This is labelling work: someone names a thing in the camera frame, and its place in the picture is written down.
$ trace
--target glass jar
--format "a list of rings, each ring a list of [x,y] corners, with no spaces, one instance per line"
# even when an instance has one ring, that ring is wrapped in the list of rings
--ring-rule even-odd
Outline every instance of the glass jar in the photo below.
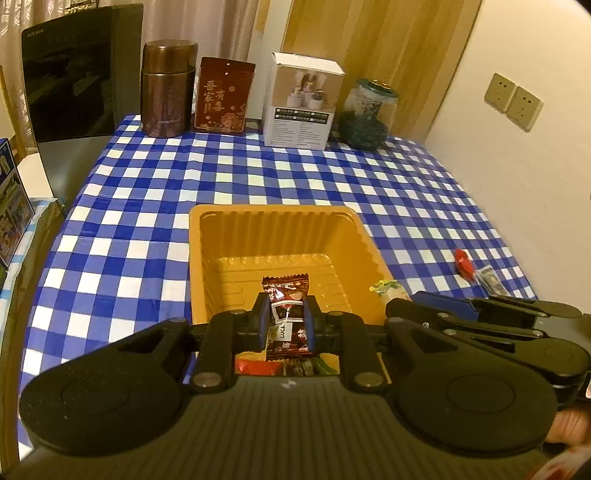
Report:
[[[398,94],[385,83],[357,80],[339,118],[341,139],[357,150],[377,150],[388,136],[397,106]]]

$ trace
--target curtain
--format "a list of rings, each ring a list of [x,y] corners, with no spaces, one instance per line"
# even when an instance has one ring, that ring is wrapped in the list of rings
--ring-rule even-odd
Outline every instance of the curtain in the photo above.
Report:
[[[11,108],[30,150],[35,147],[27,113],[21,63],[21,31],[64,14],[66,0],[2,0],[0,64]],[[183,38],[199,45],[203,56],[246,61],[258,0],[101,0],[100,7],[144,4],[142,44],[162,38]]]

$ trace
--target computer monitor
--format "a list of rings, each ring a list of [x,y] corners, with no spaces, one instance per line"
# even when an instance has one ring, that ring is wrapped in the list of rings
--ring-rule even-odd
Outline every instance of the computer monitor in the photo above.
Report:
[[[33,134],[66,211],[117,125],[139,113],[143,11],[141,4],[101,7],[22,32]]]

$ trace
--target cardboard box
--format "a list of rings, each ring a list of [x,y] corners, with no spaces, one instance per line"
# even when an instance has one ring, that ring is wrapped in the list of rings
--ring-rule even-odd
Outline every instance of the cardboard box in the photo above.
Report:
[[[0,264],[4,268],[10,265],[33,213],[8,140],[0,139]]]
[[[345,73],[332,60],[272,55],[262,114],[265,145],[324,150]]]

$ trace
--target blue and white checkered tablecloth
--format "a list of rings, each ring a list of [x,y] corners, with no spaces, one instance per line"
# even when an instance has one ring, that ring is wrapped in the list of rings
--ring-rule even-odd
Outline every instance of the blue and white checkered tablecloth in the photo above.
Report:
[[[191,318],[189,210],[196,203],[346,205],[410,292],[482,296],[453,251],[490,264],[518,297],[534,292],[462,187],[420,145],[377,153],[265,147],[244,136],[154,139],[129,116],[102,153],[56,238],[31,312],[21,390],[41,371],[169,317]],[[30,445],[22,425],[22,451]]]

